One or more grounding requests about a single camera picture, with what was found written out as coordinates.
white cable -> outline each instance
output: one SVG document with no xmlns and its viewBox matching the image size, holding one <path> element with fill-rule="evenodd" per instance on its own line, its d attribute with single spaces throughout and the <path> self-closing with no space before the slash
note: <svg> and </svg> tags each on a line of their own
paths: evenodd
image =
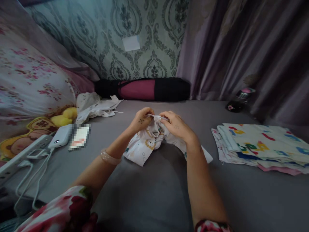
<svg viewBox="0 0 309 232">
<path fill-rule="evenodd" d="M 46 172 L 46 170 L 47 170 L 48 161 L 49 161 L 50 157 L 52 156 L 52 153 L 53 153 L 54 150 L 55 150 L 55 148 L 52 148 L 52 149 L 50 150 L 50 153 L 49 153 L 48 157 L 46 158 L 46 166 L 45 166 L 45 169 L 44 169 L 44 171 L 43 171 L 41 177 L 40 177 L 39 180 L 38 180 L 38 183 L 37 183 L 37 186 L 36 186 L 36 193 L 35 193 L 35 196 L 34 196 L 34 199 L 33 199 L 33 202 L 32 202 L 32 208 L 33 208 L 34 210 L 39 210 L 39 208 L 35 207 L 35 202 L 36 202 L 36 200 L 37 200 L 37 198 L 38 198 L 38 195 L 39 195 L 40 181 L 41 181 L 42 177 L 44 176 L 44 174 L 45 174 L 45 172 Z"/>
<path fill-rule="evenodd" d="M 24 183 L 24 181 L 28 178 L 28 176 L 30 175 L 32 169 L 33 169 L 33 163 L 29 162 L 29 164 L 26 164 L 26 166 L 20 166 L 20 164 L 18 165 L 19 167 L 26 167 L 26 166 L 30 166 L 29 171 L 27 172 L 27 174 L 25 175 L 25 177 L 21 180 L 21 182 L 19 183 L 19 185 L 17 186 L 16 190 L 15 190 L 15 194 L 16 196 L 20 197 L 18 190 L 21 187 L 21 185 Z"/>
<path fill-rule="evenodd" d="M 38 172 L 42 169 L 42 167 L 44 166 L 44 164 L 48 162 L 48 160 L 49 160 L 49 158 L 51 157 L 53 151 L 54 151 L 54 148 L 52 148 L 52 149 L 50 150 L 50 153 L 49 153 L 48 157 L 44 160 L 44 162 L 42 163 L 42 165 L 40 166 L 40 168 L 39 168 L 39 169 L 33 174 L 33 176 L 30 178 L 30 180 L 28 181 L 28 183 L 27 183 L 25 189 L 23 190 L 22 194 L 19 196 L 17 202 L 16 202 L 15 205 L 14 205 L 14 212 L 15 212 L 15 214 L 16 214 L 16 216 L 17 216 L 17 219 L 18 219 L 18 220 L 17 220 L 17 223 L 16 223 L 16 225 L 15 225 L 14 231 L 17 229 L 17 227 L 18 227 L 18 225 L 19 225 L 19 223 L 20 223 L 20 215 L 18 214 L 18 211 L 17 211 L 17 205 L 18 205 L 19 201 L 23 198 L 23 195 L 24 195 L 25 192 L 27 191 L 27 188 L 28 188 L 28 186 L 30 185 L 30 183 L 31 183 L 31 181 L 33 180 L 33 178 L 34 178 L 34 177 L 38 174 Z M 46 169 L 47 169 L 47 165 L 46 165 L 46 167 L 45 167 L 45 170 L 44 170 L 42 176 L 43 176 L 44 173 L 46 172 Z M 21 181 L 21 183 L 23 183 L 23 182 L 25 181 L 25 179 L 27 178 L 27 176 L 28 176 L 29 174 L 30 174 L 30 172 L 27 173 L 26 177 L 23 178 L 23 180 Z M 18 195 L 18 189 L 20 188 L 20 186 L 21 186 L 21 184 L 19 184 L 18 187 L 16 188 L 15 193 L 16 193 L 17 195 Z M 37 192 L 36 192 L 34 201 L 33 201 L 33 203 L 32 203 L 32 206 L 34 206 L 34 203 L 35 203 L 35 201 L 36 201 L 37 196 L 38 196 L 38 189 L 37 189 Z"/>
<path fill-rule="evenodd" d="M 29 162 L 28 160 L 24 160 L 22 161 L 18 167 L 27 167 L 29 166 L 29 171 L 27 172 L 27 174 L 25 175 L 25 177 L 21 180 L 21 182 L 19 183 L 19 185 L 17 186 L 16 190 L 15 190 L 15 194 L 18 196 L 18 190 L 19 188 L 21 187 L 21 185 L 24 183 L 24 181 L 28 178 L 28 176 L 30 175 L 32 169 L 33 169 L 33 163 Z M 15 228 L 14 230 L 16 230 L 16 228 L 18 227 L 19 223 L 20 223 L 20 215 L 18 214 L 18 211 L 17 211 L 17 204 L 18 202 L 20 201 L 20 199 L 22 198 L 22 196 L 19 197 L 19 199 L 17 200 L 17 202 L 15 203 L 14 205 L 14 211 L 15 211 L 15 214 L 17 216 L 17 222 L 15 224 Z"/>
</svg>

green patterned wall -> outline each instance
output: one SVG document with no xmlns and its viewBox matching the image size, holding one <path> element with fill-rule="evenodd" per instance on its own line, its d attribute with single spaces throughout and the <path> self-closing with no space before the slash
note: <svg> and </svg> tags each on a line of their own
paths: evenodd
<svg viewBox="0 0 309 232">
<path fill-rule="evenodd" d="M 28 7 L 33 19 L 101 78 L 174 77 L 189 0 L 54 0 Z M 139 35 L 140 50 L 122 38 Z"/>
</svg>

damask wallpaper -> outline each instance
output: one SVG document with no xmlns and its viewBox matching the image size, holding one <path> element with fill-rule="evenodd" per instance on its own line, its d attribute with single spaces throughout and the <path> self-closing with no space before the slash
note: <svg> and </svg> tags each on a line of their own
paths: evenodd
<svg viewBox="0 0 309 232">
<path fill-rule="evenodd" d="M 54 0 L 26 8 L 33 19 L 101 78 L 176 75 L 189 0 Z M 125 52 L 122 38 L 139 35 Z"/>
</svg>

yoga mat bag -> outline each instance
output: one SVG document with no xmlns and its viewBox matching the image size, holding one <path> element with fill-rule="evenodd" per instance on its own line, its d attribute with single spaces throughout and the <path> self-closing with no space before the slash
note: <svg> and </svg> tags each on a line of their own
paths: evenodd
<svg viewBox="0 0 309 232">
<path fill-rule="evenodd" d="M 103 98 L 177 102 L 190 97 L 190 83 L 181 78 L 142 78 L 134 81 L 99 80 L 95 92 Z"/>
</svg>

bracelet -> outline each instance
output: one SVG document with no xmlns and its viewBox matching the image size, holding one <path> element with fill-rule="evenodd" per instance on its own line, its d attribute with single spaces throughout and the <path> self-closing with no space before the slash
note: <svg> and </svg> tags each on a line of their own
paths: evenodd
<svg viewBox="0 0 309 232">
<path fill-rule="evenodd" d="M 114 157 L 111 157 L 109 154 L 107 154 L 106 149 L 101 151 L 101 159 L 113 165 L 118 165 L 121 162 L 121 159 L 115 159 Z"/>
</svg>

